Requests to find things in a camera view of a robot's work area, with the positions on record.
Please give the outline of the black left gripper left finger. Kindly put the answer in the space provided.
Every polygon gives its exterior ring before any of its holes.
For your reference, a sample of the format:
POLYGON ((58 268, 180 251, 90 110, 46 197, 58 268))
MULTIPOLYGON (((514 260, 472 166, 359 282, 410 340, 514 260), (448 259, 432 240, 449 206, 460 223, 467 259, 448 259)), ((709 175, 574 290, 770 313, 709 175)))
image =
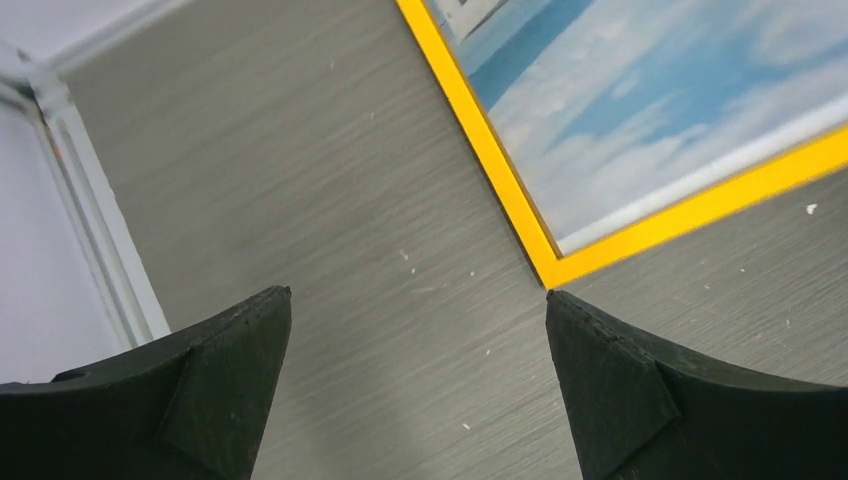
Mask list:
POLYGON ((273 286, 47 383, 1 388, 5 479, 247 479, 291 332, 273 286))

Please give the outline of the yellow wooden picture frame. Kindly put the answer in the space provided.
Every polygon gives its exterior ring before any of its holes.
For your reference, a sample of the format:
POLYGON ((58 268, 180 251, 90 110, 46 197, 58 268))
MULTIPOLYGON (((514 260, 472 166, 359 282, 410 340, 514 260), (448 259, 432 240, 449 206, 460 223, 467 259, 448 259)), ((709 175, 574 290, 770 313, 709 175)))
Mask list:
POLYGON ((540 282, 547 288, 609 266, 847 164, 847 122, 725 178, 568 255, 560 254, 483 113, 430 9, 398 7, 460 123, 540 282))

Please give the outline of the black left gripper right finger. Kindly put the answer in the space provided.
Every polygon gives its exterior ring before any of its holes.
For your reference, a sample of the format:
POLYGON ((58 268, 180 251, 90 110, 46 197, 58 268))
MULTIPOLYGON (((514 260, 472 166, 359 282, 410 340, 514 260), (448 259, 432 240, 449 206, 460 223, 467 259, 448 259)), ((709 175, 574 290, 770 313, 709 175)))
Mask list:
POLYGON ((847 391, 733 365, 565 292, 546 329, 586 479, 843 479, 847 391))

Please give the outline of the building and sky photo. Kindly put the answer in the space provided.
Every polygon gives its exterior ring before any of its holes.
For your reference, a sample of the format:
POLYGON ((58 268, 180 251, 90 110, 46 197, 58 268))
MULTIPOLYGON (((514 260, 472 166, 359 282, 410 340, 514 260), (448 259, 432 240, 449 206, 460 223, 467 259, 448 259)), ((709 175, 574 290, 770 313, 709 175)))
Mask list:
POLYGON ((843 1, 433 1, 568 255, 847 122, 843 1))

